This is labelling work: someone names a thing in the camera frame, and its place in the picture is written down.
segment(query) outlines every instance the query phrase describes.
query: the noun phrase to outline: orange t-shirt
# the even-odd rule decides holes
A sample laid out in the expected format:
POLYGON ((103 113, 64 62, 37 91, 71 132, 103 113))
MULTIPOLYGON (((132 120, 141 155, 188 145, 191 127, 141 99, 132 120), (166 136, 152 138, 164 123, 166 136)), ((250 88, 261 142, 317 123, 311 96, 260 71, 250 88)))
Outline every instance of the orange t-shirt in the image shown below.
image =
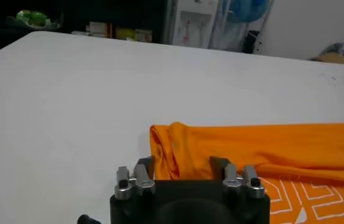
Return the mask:
POLYGON ((212 178, 210 156, 254 165, 271 223, 344 222, 344 124, 189 127, 154 125, 157 179, 212 178))

